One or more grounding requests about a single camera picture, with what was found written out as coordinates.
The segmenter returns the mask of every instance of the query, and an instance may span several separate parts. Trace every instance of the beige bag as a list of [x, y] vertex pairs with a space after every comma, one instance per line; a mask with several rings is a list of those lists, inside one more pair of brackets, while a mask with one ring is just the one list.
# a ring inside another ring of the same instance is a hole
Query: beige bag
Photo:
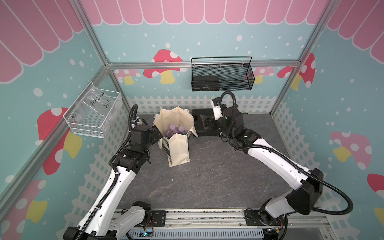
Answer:
[[174, 124], [176, 127], [184, 126], [189, 130], [187, 135], [175, 134], [170, 139], [163, 137], [162, 141], [159, 141], [159, 148], [164, 146], [164, 150], [168, 156], [168, 163], [170, 167], [177, 166], [189, 162], [188, 143], [191, 132], [197, 137], [197, 133], [194, 126], [194, 119], [189, 114], [188, 109], [181, 109], [179, 106], [172, 110], [160, 109], [160, 114], [155, 115], [153, 125], [160, 130], [164, 135], [170, 124]]

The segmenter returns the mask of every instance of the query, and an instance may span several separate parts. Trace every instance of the black cable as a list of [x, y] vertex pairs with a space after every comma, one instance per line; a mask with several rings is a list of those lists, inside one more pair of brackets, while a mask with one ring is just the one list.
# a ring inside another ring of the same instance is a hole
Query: black cable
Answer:
[[116, 154], [108, 161], [108, 164], [111, 166], [111, 168], [113, 169], [114, 173], [115, 173], [115, 177], [112, 181], [112, 184], [111, 186], [108, 188], [108, 190], [106, 191], [106, 193], [103, 195], [103, 197], [100, 199], [100, 201], [97, 203], [96, 207], [93, 209], [93, 211], [91, 212], [91, 214], [89, 215], [89, 217], [87, 218], [87, 220], [85, 221], [84, 225], [81, 227], [81, 229], [79, 230], [79, 233], [77, 234], [75, 240], [81, 240], [85, 230], [87, 229], [89, 223], [91, 222], [91, 220], [93, 219], [93, 217], [96, 215], [96, 212], [101, 208], [103, 202], [107, 199], [107, 197], [109, 196], [109, 194], [112, 192], [113, 188], [115, 187], [117, 181], [118, 181], [118, 178], [119, 178], [119, 171], [118, 171], [118, 168], [117, 166], [113, 163], [113, 161], [116, 159], [116, 156], [121, 152], [121, 150], [125, 147], [125, 145], [127, 144], [127, 142], [129, 141], [129, 139], [131, 138], [131, 130], [132, 130], [132, 126], [131, 126], [131, 123], [132, 123], [132, 117], [136, 118], [136, 114], [137, 114], [137, 104], [133, 105], [133, 107], [131, 108], [131, 111], [129, 113], [129, 117], [128, 117], [128, 129], [129, 129], [129, 134], [128, 134], [128, 137], [125, 139], [125, 141], [123, 142], [123, 144], [120, 146], [120, 148], [118, 149], [118, 151], [116, 152]]
[[[229, 92], [229, 91], [225, 91], [221, 96], [220, 96], [220, 107], [222, 108], [222, 100], [223, 100], [223, 97], [224, 95], [226, 94], [229, 94], [231, 97], [232, 97], [232, 101], [233, 101], [233, 105], [236, 104], [236, 97], [235, 95], [232, 93], [232, 92]], [[344, 214], [348, 214], [350, 213], [352, 210], [353, 210], [353, 203], [352, 203], [352, 200], [349, 198], [349, 196], [347, 194], [345, 194], [343, 191], [341, 191], [340, 189], [338, 189], [337, 187], [323, 181], [323, 180], [320, 180], [318, 179], [317, 177], [311, 175], [310, 173], [304, 171], [304, 169], [302, 169], [301, 167], [297, 166], [297, 164], [295, 162], [293, 162], [291, 159], [289, 159], [287, 156], [285, 156], [284, 154], [280, 153], [279, 151], [273, 149], [273, 148], [270, 148], [270, 147], [266, 147], [266, 146], [263, 146], [263, 145], [253, 145], [253, 146], [249, 146], [249, 147], [237, 147], [236, 145], [234, 145], [231, 141], [229, 141], [229, 133], [233, 127], [233, 124], [235, 122], [235, 108], [233, 107], [232, 108], [232, 118], [231, 118], [231, 124], [228, 128], [228, 132], [227, 132], [227, 141], [228, 143], [234, 147], [236, 150], [240, 150], [240, 151], [243, 151], [243, 150], [247, 150], [247, 149], [251, 149], [251, 148], [262, 148], [262, 149], [265, 149], [267, 151], [270, 151], [270, 152], [273, 152], [274, 154], [278, 155], [279, 157], [283, 158], [286, 162], [288, 162], [289, 164], [291, 164], [294, 168], [296, 168], [300, 173], [303, 173], [304, 175], [306, 175], [308, 178], [322, 184], [323, 186], [326, 186], [332, 190], [334, 190], [335, 192], [337, 192], [340, 196], [342, 196], [345, 201], [347, 201], [347, 208], [344, 209], [344, 210], [341, 210], [341, 211], [328, 211], [328, 210], [323, 210], [323, 209], [320, 209], [320, 208], [316, 208], [314, 207], [312, 210], [316, 211], [316, 212], [321, 212], [321, 213], [324, 213], [324, 214], [330, 214], [330, 215], [344, 215]]]
[[288, 229], [288, 214], [284, 214], [284, 217], [285, 217], [284, 231], [283, 231], [283, 234], [279, 237], [278, 240], [282, 240], [285, 237], [285, 234], [287, 233], [287, 229]]

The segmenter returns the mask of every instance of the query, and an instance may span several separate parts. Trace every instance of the white mesh basket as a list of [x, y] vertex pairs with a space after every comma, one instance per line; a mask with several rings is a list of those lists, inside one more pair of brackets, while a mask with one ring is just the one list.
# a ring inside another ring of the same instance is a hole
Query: white mesh basket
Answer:
[[[110, 97], [113, 101], [106, 101], [104, 103], [96, 98], [92, 101], [88, 95], [91, 90], [100, 90], [100, 96], [104, 96], [104, 98], [106, 96]], [[105, 106], [106, 111], [101, 114], [95, 109], [90, 108], [90, 104], [93, 105], [92, 102], [99, 104], [100, 107]], [[119, 92], [99, 89], [90, 82], [79, 98], [68, 108], [63, 117], [73, 134], [105, 138], [121, 106], [122, 99]]]

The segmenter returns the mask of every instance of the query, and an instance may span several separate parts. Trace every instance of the white picket fence graphic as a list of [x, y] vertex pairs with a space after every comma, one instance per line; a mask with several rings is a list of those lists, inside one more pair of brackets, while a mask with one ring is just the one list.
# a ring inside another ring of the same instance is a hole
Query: white picket fence graphic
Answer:
[[63, 234], [68, 227], [77, 226], [103, 189], [111, 169], [108, 161], [124, 140], [124, 134], [128, 126], [128, 114], [129, 113], [123, 108], [120, 110], [103, 144], [98, 146], [99, 153], [94, 155], [95, 162], [89, 164], [90, 172], [84, 175], [84, 185], [79, 186], [79, 197], [72, 200], [72, 211], [64, 215], [66, 224], [63, 229], [56, 232], [59, 240], [63, 239]]
[[[309, 169], [318, 168], [320, 162], [315, 162], [313, 159], [314, 152], [309, 151], [310, 144], [304, 142], [304, 135], [300, 135], [300, 128], [296, 127], [296, 121], [292, 120], [292, 115], [293, 114], [289, 114], [289, 108], [286, 108], [285, 102], [282, 102], [279, 105], [276, 113], [273, 115], [275, 124], [288, 148], [288, 153], [291, 159], [295, 162], [308, 167]], [[342, 210], [340, 202], [341, 199], [339, 197], [335, 197], [329, 188], [324, 187], [323, 194], [316, 206], [326, 210], [340, 211]], [[349, 214], [340, 216], [327, 215], [327, 219], [331, 224], [337, 239], [343, 237], [344, 240], [351, 238], [358, 240], [357, 236], [359, 235], [360, 230], [351, 227], [348, 218]]]
[[[141, 99], [138, 97], [134, 97], [134, 99], [127, 97], [127, 101], [130, 106], [133, 104], [137, 104], [139, 106], [137, 110], [138, 113], [155, 114], [160, 111], [160, 108], [171, 110], [176, 106], [183, 109], [189, 109], [189, 111], [198, 108], [212, 108], [210, 101], [216, 97], [212, 96], [208, 98], [207, 96], [204, 96], [203, 98], [200, 98], [197, 96], [196, 98], [192, 98], [189, 96], [188, 98], [184, 98], [181, 96], [180, 98], [176, 98], [173, 96], [173, 98], [169, 98], [166, 96], [165, 98], [160, 98], [159, 96], [157, 98], [153, 98], [151, 96], [147, 99], [143, 96]], [[246, 98], [245, 96], [238, 98], [238, 96], [236, 96], [238, 109], [243, 113], [269, 113], [275, 101], [276, 96], [273, 98], [269, 98], [269, 96], [265, 98], [262, 98], [261, 96], [258, 96], [257, 98], [254, 98], [253, 96], [250, 98]], [[227, 95], [227, 97], [223, 99], [223, 103], [227, 105], [232, 104], [232, 98]]]

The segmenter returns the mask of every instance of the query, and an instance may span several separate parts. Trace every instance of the red mushroom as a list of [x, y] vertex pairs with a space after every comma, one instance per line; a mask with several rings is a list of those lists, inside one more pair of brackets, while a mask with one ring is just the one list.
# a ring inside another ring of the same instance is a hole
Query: red mushroom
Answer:
[[135, 83], [135, 81], [132, 79], [132, 76], [140, 77], [140, 73], [137, 69], [116, 69], [114, 71], [116, 78], [120, 83], [122, 83], [122, 80], [124, 79], [124, 83], [126, 85], [132, 85]]
[[333, 150], [333, 153], [341, 162], [353, 155], [358, 167], [365, 170], [372, 159], [372, 147], [368, 138], [360, 134], [346, 132], [331, 132], [330, 144], [334, 142], [341, 145]]
[[[39, 145], [48, 136], [66, 110], [67, 108], [53, 108], [40, 115], [37, 119], [39, 140], [36, 141], [36, 145]], [[48, 156], [47, 160], [43, 163], [45, 174], [54, 174], [59, 169], [63, 156], [63, 149], [65, 149], [72, 158], [75, 158], [82, 144], [83, 139], [74, 135], [68, 129], [51, 154]]]
[[[277, 76], [279, 78], [288, 77], [291, 71], [292, 71], [292, 67], [290, 66], [285, 67], [280, 72], [277, 73]], [[308, 59], [305, 61], [304, 65], [302, 66], [299, 74], [293, 80], [293, 83], [291, 86], [292, 89], [294, 90], [299, 89], [299, 83], [301, 79], [304, 80], [305, 86], [309, 88], [313, 83], [315, 72], [316, 72], [316, 60], [313, 53], [311, 53]]]
[[[183, 60], [176, 53], [161, 49], [153, 57], [152, 62], [182, 62]], [[171, 84], [175, 82], [172, 71], [186, 72], [186, 68], [168, 68], [168, 69], [145, 69], [144, 76], [147, 78], [153, 78], [161, 74], [160, 82], [162, 84]]]
[[40, 221], [48, 202], [38, 202], [34, 201], [34, 199], [45, 184], [45, 180], [34, 180], [29, 183], [17, 203], [1, 223], [3, 240], [19, 240], [23, 235], [26, 219], [30, 219], [33, 223]]
[[253, 74], [255, 76], [254, 84], [259, 84], [263, 82], [263, 76], [272, 77], [275, 74], [275, 69], [273, 67], [255, 67]]
[[380, 197], [384, 198], [384, 176], [379, 174], [369, 174], [367, 177], [368, 185]]

